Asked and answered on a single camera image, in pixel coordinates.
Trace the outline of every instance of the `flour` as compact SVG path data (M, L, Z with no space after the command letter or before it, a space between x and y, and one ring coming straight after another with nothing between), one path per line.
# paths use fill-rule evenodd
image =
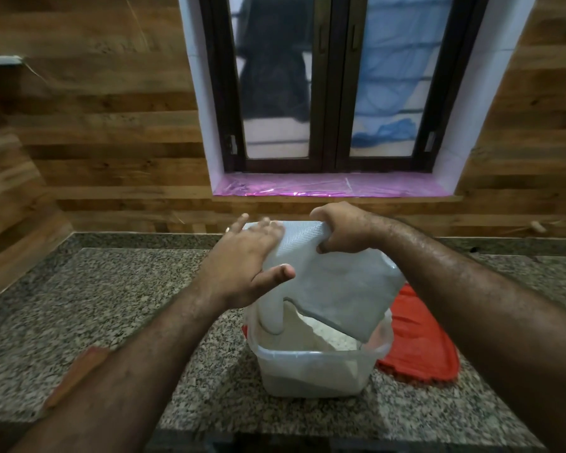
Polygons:
M283 332L273 335L257 329L258 344L278 351L347 351L357 350L357 341L322 322L300 315L293 304L283 306Z

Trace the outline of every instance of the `blue cloth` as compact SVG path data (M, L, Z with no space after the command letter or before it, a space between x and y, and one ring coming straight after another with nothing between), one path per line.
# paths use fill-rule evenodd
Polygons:
M424 78L442 41L451 4L452 0L368 1L354 112L358 119L381 117L382 126L353 136L353 147L415 139L418 128L413 121L384 121L405 108ZM378 143L370 144L376 138Z

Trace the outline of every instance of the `window sill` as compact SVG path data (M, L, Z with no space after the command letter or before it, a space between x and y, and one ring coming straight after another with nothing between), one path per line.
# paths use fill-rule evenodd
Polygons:
M229 173L214 196L448 197L431 173Z

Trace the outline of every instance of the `hand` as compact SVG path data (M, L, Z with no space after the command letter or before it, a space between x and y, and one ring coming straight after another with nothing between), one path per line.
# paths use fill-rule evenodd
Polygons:
M359 252L371 248L380 216L363 211L347 202L327 204L315 208L310 218L326 222L331 236L317 246L318 253L331 251Z
M208 302L222 311L246 307L282 282L296 276L292 266L284 264L263 272L269 252L283 238L285 228L264 218L242 230L247 214L230 226L202 263L193 284Z

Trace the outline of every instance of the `translucent plastic container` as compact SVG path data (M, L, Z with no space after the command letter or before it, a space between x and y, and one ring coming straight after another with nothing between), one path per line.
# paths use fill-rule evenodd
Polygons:
M258 358L266 391L277 397L342 397L359 394L378 359L384 358L394 334L392 313L375 328L368 343L352 351L278 351L258 344L256 304L246 308L247 342Z

